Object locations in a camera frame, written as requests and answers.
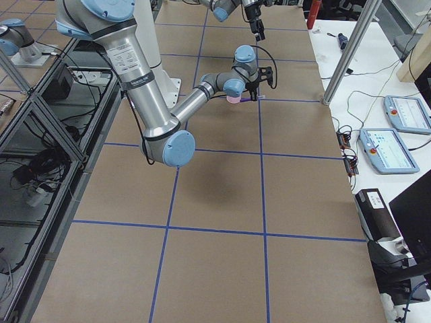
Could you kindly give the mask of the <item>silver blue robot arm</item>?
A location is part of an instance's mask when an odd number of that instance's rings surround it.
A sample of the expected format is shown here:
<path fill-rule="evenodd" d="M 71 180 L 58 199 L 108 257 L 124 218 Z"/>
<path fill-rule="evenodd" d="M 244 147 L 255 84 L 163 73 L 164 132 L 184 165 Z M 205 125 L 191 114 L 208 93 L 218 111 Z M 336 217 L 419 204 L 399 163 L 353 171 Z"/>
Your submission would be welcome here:
<path fill-rule="evenodd" d="M 241 7 L 243 20 L 249 24 L 257 42 L 265 39 L 265 27 L 261 20 L 261 6 L 271 6 L 272 2 L 260 0 L 202 0 L 192 1 L 193 4 L 206 6 L 219 22 L 224 22 Z"/>
<path fill-rule="evenodd" d="M 231 70 L 204 75 L 201 83 L 173 108 L 162 95 L 146 55 L 158 50 L 156 40 L 138 38 L 138 29 L 155 34 L 149 1 L 57 1 L 59 33 L 89 40 L 106 52 L 120 85 L 139 114 L 145 130 L 142 151 L 148 160 L 170 167 L 190 162 L 195 152 L 194 136 L 181 128 L 184 122 L 218 92 L 240 98 L 244 90 L 255 96 L 261 71 L 249 45 L 239 46 Z"/>

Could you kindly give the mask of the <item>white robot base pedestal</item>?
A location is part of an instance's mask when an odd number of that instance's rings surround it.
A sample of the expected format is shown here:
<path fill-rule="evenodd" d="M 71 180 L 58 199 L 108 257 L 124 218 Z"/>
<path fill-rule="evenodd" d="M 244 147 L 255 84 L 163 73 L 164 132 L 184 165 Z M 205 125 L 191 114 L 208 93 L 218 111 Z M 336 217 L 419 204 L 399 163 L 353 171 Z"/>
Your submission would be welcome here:
<path fill-rule="evenodd" d="M 150 1 L 136 0 L 133 15 L 137 22 L 135 32 L 137 40 L 155 75 L 163 99 L 168 109 L 171 110 L 178 102 L 181 79 L 171 78 L 162 65 Z"/>

